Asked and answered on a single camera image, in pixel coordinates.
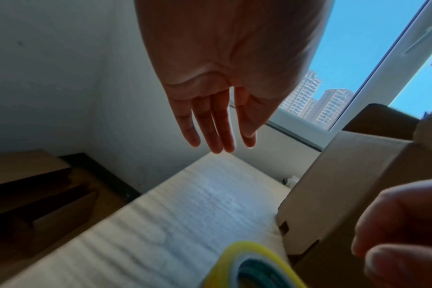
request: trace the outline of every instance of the table surface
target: table surface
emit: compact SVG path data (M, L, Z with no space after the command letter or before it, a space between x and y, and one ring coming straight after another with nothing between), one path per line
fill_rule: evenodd
M198 287L240 240L286 259L274 216L289 190L230 154L208 154L2 287Z

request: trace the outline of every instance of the packing tape roll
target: packing tape roll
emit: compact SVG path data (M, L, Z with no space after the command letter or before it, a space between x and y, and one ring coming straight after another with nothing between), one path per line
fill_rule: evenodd
M235 242L221 254L201 288L306 288L275 253L255 242Z

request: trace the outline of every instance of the sky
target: sky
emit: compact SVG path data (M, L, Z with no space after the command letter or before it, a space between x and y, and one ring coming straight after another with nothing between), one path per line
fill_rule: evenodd
M425 0L336 0L310 69L326 89L356 92ZM391 106L421 118L432 109L432 55Z

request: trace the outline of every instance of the baseboard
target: baseboard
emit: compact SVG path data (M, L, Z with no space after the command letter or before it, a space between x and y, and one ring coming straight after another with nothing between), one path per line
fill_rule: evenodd
M60 158L72 167L83 167L88 170L128 203L141 195L85 153L65 155Z

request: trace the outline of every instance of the high-rise building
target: high-rise building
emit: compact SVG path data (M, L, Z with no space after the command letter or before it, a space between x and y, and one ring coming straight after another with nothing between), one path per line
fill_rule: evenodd
M308 70L297 87L284 99L279 108L298 116L321 83L322 80L317 78L317 73Z
M355 93L348 89L328 89L305 119L329 130L354 96Z
M303 107L300 114L298 114L298 117L305 119L309 115L309 113L311 112L312 108L314 108L314 105L316 105L316 103L317 103L317 100L310 97L308 99L308 102L306 102L305 107Z

